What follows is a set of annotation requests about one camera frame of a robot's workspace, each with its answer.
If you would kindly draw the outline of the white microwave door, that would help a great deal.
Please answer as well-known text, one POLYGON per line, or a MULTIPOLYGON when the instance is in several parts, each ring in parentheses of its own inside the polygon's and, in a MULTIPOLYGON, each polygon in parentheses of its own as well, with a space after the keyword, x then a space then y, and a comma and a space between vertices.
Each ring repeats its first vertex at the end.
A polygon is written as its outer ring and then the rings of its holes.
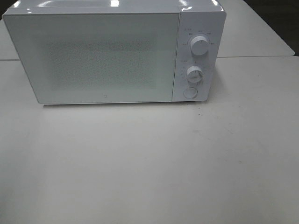
POLYGON ((44 105, 171 101, 178 14, 6 15, 44 105))

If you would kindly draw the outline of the upper white power knob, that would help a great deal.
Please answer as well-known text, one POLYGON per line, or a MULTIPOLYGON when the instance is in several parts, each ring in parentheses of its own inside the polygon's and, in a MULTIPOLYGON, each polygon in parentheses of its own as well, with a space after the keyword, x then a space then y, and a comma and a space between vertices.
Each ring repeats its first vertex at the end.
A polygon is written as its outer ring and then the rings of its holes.
POLYGON ((195 56, 201 56, 209 50, 209 39, 205 35, 198 35, 190 41, 191 52, 195 56))

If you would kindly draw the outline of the white microwave oven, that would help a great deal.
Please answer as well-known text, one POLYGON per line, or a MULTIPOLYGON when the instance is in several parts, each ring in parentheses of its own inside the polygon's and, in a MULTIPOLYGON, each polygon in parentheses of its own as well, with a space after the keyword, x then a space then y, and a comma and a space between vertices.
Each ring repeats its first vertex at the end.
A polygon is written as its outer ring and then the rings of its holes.
POLYGON ((179 21, 175 58, 175 73, 173 80, 172 99, 169 102, 207 100, 227 15, 224 8, 218 1, 19 0, 7 9, 2 18, 4 21, 4 17, 6 15, 52 14, 178 14, 179 21), (191 39, 198 35, 205 35, 209 39, 209 50, 201 56, 195 56, 191 52, 190 48, 191 39), (191 66, 199 66, 202 69, 203 78, 199 83, 189 83, 187 80, 186 71, 191 66), (196 88, 198 91, 197 96, 192 99, 184 97, 184 90, 190 87, 196 88))

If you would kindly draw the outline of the round door release button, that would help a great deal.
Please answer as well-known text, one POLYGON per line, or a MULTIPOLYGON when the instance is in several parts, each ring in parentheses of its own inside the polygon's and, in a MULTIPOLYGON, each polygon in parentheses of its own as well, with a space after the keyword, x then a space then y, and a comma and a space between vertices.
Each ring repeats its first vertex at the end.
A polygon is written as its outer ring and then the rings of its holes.
POLYGON ((184 90, 184 97, 188 99, 195 98, 198 94, 198 91, 196 88, 190 87, 184 90))

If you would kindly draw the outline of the white timer knob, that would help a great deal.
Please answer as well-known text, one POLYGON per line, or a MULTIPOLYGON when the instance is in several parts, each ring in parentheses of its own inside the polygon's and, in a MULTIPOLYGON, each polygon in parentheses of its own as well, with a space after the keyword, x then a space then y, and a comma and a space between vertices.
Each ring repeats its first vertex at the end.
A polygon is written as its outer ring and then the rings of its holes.
POLYGON ((202 69, 199 66, 191 66, 186 71, 186 77, 189 83, 199 83, 203 78, 202 69))

